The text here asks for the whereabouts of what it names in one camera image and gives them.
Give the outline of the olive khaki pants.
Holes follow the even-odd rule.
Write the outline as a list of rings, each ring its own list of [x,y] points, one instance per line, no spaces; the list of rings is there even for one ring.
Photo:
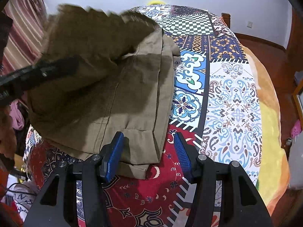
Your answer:
[[[124,134],[117,173],[144,179],[161,160],[179,47],[136,11],[121,14],[61,4],[45,27],[41,61],[71,58],[76,72],[28,92],[33,128],[85,160]]]

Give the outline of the striped maroon curtain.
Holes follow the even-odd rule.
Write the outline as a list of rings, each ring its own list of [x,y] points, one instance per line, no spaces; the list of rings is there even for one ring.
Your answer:
[[[47,20],[44,0],[8,0],[3,13],[12,19],[12,27],[1,60],[1,75],[37,61]]]

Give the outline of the patchwork patterned bedspread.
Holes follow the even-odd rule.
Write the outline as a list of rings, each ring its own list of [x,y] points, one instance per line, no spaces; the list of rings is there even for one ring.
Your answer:
[[[216,182],[223,182],[222,226],[256,226],[263,207],[255,184],[261,114],[249,62],[219,17],[200,9],[151,5],[131,9],[153,19],[179,47],[161,160],[144,179],[103,182],[99,153],[81,160],[51,145],[45,181],[24,226],[210,226]],[[174,134],[198,151],[198,182],[183,176]]]

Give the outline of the orange yellow fleece blanket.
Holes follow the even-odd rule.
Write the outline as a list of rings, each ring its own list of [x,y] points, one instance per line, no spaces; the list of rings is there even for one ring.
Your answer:
[[[280,105],[265,66],[249,48],[244,46],[243,50],[252,69],[261,110],[262,156],[258,191],[272,215],[290,181],[286,152],[281,147]]]

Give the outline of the pink slipper on floor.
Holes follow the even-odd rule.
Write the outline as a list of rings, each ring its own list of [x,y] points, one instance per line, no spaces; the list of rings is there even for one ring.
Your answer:
[[[296,136],[298,136],[300,133],[302,132],[302,129],[301,129],[301,123],[300,123],[300,120],[298,119],[293,128],[291,129],[291,138],[294,139]]]

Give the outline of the dark wooden bedpost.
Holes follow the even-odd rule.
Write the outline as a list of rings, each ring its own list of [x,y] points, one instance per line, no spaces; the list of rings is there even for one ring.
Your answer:
[[[221,17],[223,19],[223,21],[225,22],[226,26],[228,28],[231,27],[231,15],[229,13],[222,13]]]

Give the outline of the yellow round object behind bed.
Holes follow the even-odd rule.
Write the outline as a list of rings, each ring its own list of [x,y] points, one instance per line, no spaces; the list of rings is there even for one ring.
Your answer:
[[[148,6],[151,6],[151,5],[164,5],[165,2],[162,1],[162,0],[151,0],[147,3]]]

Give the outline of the white cabinet with wood frame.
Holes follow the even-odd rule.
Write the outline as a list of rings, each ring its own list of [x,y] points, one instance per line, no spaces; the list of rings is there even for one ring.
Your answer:
[[[295,72],[294,80],[297,86],[292,96],[299,115],[300,125],[302,127],[302,71]]]

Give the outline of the white wall socket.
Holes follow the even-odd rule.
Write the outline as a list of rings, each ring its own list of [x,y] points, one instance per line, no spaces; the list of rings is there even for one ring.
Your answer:
[[[252,23],[252,22],[250,22],[250,21],[248,21],[248,23],[247,23],[247,27],[248,27],[248,28],[252,28],[252,25],[253,25],[253,23]]]

